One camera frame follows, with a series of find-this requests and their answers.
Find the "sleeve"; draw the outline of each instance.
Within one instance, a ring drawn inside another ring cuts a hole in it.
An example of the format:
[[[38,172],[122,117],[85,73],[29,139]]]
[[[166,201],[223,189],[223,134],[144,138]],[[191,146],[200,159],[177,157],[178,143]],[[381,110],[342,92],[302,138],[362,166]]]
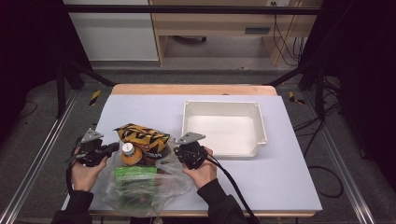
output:
[[[51,224],[89,224],[92,217],[88,213],[93,194],[88,191],[73,190],[64,211],[57,211]]]
[[[198,195],[208,204],[208,216],[215,224],[247,223],[244,213],[232,195],[226,195],[219,181],[214,179],[198,189]]]

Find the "cabinet door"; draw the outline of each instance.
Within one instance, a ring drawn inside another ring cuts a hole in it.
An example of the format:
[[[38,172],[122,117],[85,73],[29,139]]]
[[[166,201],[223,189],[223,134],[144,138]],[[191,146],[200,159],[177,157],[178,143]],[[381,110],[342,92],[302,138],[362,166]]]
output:
[[[266,0],[152,0],[152,4],[158,6],[265,7]],[[245,35],[249,27],[262,28],[268,33],[272,32],[273,17],[272,15],[157,13],[155,14],[155,23],[158,35]],[[287,22],[287,17],[279,16],[280,25]]]
[[[145,0],[64,0],[81,5],[147,5]],[[90,61],[158,61],[149,13],[70,13]]]

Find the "black curtain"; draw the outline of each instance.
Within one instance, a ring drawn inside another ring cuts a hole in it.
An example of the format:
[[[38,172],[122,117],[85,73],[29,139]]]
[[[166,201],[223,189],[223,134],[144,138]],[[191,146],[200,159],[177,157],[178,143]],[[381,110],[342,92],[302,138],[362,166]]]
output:
[[[332,7],[349,3],[325,1]],[[331,27],[321,66],[325,76],[338,77],[339,100],[361,149],[374,159],[396,190],[396,1],[357,0],[346,16],[318,18],[309,36],[302,63],[314,54]],[[310,86],[316,74],[304,73],[301,85]]]
[[[67,12],[51,12],[43,4],[62,0],[0,1],[0,141],[24,107],[32,88],[56,79],[61,60],[73,60],[92,69]],[[74,88],[82,87],[78,71],[65,68]]]

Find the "clear plastic bag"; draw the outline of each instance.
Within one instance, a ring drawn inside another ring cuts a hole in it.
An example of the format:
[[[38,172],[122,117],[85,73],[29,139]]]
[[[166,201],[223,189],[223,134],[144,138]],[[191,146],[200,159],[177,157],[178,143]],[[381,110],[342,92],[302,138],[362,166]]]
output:
[[[158,216],[166,205],[194,186],[172,151],[157,160],[155,166],[132,167],[123,165],[120,151],[114,153],[107,161],[103,201],[125,216]]]

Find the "snack package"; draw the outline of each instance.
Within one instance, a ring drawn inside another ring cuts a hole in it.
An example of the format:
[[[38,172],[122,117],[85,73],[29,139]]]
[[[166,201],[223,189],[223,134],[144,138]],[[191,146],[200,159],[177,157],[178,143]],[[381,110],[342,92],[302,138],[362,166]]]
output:
[[[166,144],[170,134],[161,133],[148,127],[126,124],[117,129],[120,140],[123,143],[132,143],[135,147],[142,149],[145,157],[159,160],[169,154],[169,146]]]

